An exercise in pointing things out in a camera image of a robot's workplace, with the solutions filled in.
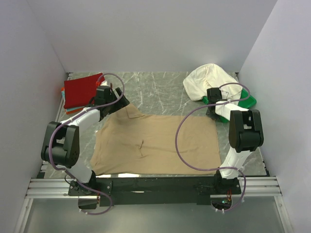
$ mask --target gray floor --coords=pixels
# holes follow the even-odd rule
[[[95,73],[72,73],[69,78],[78,79],[92,74]],[[202,102],[191,101],[183,87],[182,81],[189,74],[188,72],[116,72],[116,74],[122,77],[125,83],[125,96],[145,114],[184,116],[203,104]],[[114,88],[120,86],[120,82],[116,81],[116,78],[106,76],[106,79],[114,83]],[[206,109],[201,109],[193,115],[205,116],[205,112]],[[61,107],[58,121],[68,119],[73,115],[66,115],[64,108]],[[105,121],[106,118],[94,124],[80,137],[80,159],[89,168],[91,168],[89,161],[94,152],[95,132],[102,128]],[[228,141],[229,124],[216,122],[216,127],[220,158],[223,162],[230,148]],[[245,161],[244,173],[248,176],[266,175],[259,149],[253,152]],[[55,171],[51,165],[48,165],[45,178],[63,177],[64,173]]]
[[[79,213],[77,200],[35,199],[25,233],[283,233],[273,197],[245,198],[216,213],[195,204],[118,205],[99,216]]]

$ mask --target tan shirt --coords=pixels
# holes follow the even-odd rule
[[[186,166],[175,150],[175,134],[183,116],[142,114],[134,105],[110,115],[96,133],[90,161],[96,175],[214,174]],[[215,121],[206,116],[190,116],[178,135],[182,157],[199,168],[221,165]]]

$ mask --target metal frame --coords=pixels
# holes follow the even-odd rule
[[[285,233],[294,233],[290,217],[288,216],[287,209],[284,204],[283,197],[274,197],[278,213],[280,214],[281,222]]]
[[[31,206],[33,204],[33,200],[32,198],[30,199],[26,199],[24,200],[23,206],[21,208],[21,212],[19,214],[15,229],[14,229],[14,233],[23,233],[25,230],[25,226],[27,223],[27,219],[29,216],[29,212],[31,209]]]
[[[238,178],[243,188],[243,178]],[[97,196],[68,196],[69,184],[64,179],[31,179],[26,199],[96,199]],[[279,197],[282,196],[276,177],[246,177],[245,197]],[[226,195],[211,195],[211,198]]]

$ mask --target green object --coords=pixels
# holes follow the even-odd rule
[[[247,97],[247,95],[248,95],[247,91],[242,89],[241,99]],[[207,96],[204,96],[202,101],[203,101],[204,104],[208,104]],[[238,106],[241,107],[241,108],[249,109],[250,107],[254,106],[256,103],[257,103],[256,99],[254,97],[250,96],[247,100],[239,101]],[[220,121],[223,122],[223,123],[229,122],[226,118],[224,118],[222,116],[220,117]]]

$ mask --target black base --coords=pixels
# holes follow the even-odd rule
[[[73,187],[69,189],[69,196],[96,195],[89,191],[87,193],[79,185]],[[210,205],[210,195],[226,195],[230,189],[232,195],[241,193],[238,179],[222,179],[219,171],[214,176],[207,177],[97,178],[97,188],[110,195],[114,205],[165,203]],[[88,201],[84,207],[90,208],[89,204]],[[101,196],[100,206],[109,206],[109,200]]]

